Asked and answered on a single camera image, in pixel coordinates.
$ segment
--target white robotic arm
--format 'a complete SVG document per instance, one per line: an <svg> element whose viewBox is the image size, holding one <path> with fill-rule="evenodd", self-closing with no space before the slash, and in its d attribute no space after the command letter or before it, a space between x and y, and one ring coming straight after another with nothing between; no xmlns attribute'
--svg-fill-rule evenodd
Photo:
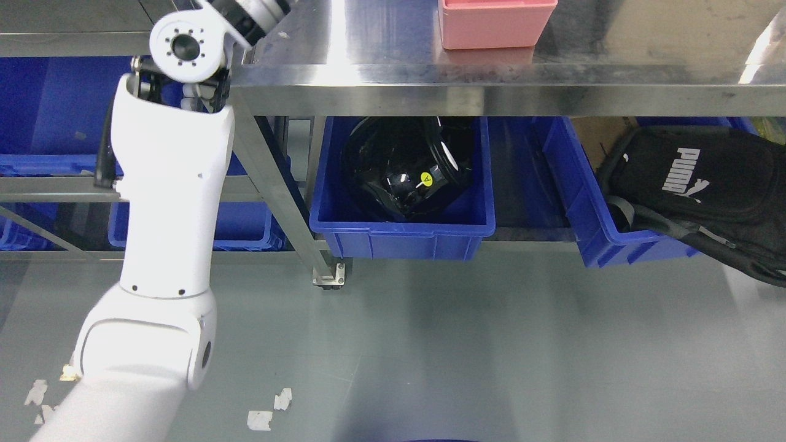
<svg viewBox="0 0 786 442"><path fill-rule="evenodd" d="M150 35L156 66L182 83L227 68L233 46L256 44L290 3L198 2L202 9L167 15ZM140 89L138 77L123 76L112 108L112 148L125 172L116 189L130 202L120 281L79 333L72 364L83 378L34 442L163 442L210 363L211 252L233 111L167 107L141 99Z"/></svg>

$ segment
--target tape residue on floor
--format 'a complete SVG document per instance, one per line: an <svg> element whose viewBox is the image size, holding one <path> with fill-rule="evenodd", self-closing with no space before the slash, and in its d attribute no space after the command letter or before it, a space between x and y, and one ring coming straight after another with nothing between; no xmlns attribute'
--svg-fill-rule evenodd
<svg viewBox="0 0 786 442"><path fill-rule="evenodd" d="M28 392L28 397L24 400L24 405L27 406L34 403L41 407L41 403L44 401L44 394L48 387L46 380L36 379L35 382L33 382L33 388Z"/></svg>
<svg viewBox="0 0 786 442"><path fill-rule="evenodd" d="M50 407L49 405L42 405L41 411L35 416L35 423L36 425L43 425L46 421L50 420L52 414L57 409L57 405L54 407Z"/></svg>
<svg viewBox="0 0 786 442"><path fill-rule="evenodd" d="M79 372L76 367L71 364L63 365L63 374L60 375L62 382L73 382L79 379Z"/></svg>
<svg viewBox="0 0 786 442"><path fill-rule="evenodd" d="M273 409L286 411L290 402L292 402L292 389L283 389L280 395L276 395L276 399L273 401Z"/></svg>
<svg viewBox="0 0 786 442"><path fill-rule="evenodd" d="M270 431L270 421L272 420L272 411L249 411L246 425L253 431Z"/></svg>

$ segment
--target black cable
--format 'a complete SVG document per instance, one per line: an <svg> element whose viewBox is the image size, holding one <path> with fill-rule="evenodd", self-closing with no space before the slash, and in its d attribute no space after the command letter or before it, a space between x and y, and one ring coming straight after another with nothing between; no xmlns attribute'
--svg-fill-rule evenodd
<svg viewBox="0 0 786 442"><path fill-rule="evenodd" d="M112 149L112 107L115 105L114 95L109 100L109 107L104 118L104 128L101 132L101 145L96 154L96 175L93 185L103 189L111 189L117 179L117 159Z"/></svg>

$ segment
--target gray floor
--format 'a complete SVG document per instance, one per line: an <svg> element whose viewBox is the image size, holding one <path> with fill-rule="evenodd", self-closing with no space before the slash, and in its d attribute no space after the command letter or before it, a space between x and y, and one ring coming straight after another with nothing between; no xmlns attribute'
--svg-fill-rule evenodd
<svg viewBox="0 0 786 442"><path fill-rule="evenodd" d="M68 361L116 264L0 263L0 440ZM698 258L603 271L576 252L356 261L322 292L298 266L216 266L219 341L170 442L783 440L786 298ZM270 433L245 425L291 387Z"/></svg>

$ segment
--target metal shelf frame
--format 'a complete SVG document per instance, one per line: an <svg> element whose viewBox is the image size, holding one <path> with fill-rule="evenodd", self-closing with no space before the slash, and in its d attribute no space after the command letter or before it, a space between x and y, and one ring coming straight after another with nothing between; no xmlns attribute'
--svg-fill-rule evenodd
<svg viewBox="0 0 786 442"><path fill-rule="evenodd" d="M26 4L2 8L13 12ZM326 116L786 116L781 0L754 6L560 0L535 48L473 51L443 50L436 5L300 0L274 33L236 57L242 62L233 67L230 96L237 117L234 150L248 176L227 178L222 199L264 200L295 252L216 256L251 262L296 256L314 269L318 284L337 279L336 261L308 227ZM138 28L20 33L0 23L0 57L145 53L147 34ZM305 198L255 116L312 116ZM117 195L92 188L85 178L0 179L0 201L111 202ZM538 235L501 230L494 239L509 248ZM233 258L223 258L230 253ZM0 253L0 260L16 257L120 255Z"/></svg>

